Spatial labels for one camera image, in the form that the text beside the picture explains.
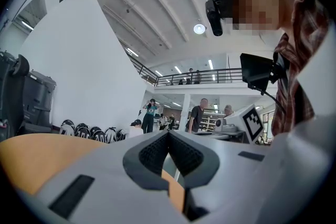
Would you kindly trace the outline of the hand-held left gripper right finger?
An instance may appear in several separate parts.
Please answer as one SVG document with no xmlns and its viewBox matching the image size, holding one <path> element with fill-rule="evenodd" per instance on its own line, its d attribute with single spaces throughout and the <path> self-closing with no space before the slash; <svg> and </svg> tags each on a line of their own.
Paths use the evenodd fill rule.
<svg viewBox="0 0 336 224">
<path fill-rule="evenodd" d="M 334 117 L 318 116 L 275 137 L 270 146 L 173 132 L 215 152 L 219 168 L 186 188 L 195 223 L 289 223 L 314 199 L 334 163 Z"/>
</svg>

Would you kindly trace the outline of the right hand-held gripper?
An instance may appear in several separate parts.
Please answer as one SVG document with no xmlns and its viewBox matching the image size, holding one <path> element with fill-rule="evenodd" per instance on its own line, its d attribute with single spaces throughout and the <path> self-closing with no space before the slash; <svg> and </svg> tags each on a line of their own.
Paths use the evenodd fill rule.
<svg viewBox="0 0 336 224">
<path fill-rule="evenodd" d="M 255 144 L 263 131 L 264 125 L 254 104 L 218 119 L 214 127 L 217 138 L 223 136 L 225 140 L 245 144 Z"/>
</svg>

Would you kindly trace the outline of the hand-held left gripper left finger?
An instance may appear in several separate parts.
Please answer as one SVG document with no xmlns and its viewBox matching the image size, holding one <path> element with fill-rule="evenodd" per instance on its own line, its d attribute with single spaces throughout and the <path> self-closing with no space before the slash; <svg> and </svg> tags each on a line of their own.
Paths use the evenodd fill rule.
<svg viewBox="0 0 336 224">
<path fill-rule="evenodd" d="M 36 197 L 71 223 L 188 223 L 169 198 L 169 182 L 140 161 L 141 150 L 165 134 L 103 144 L 46 181 Z"/>
</svg>

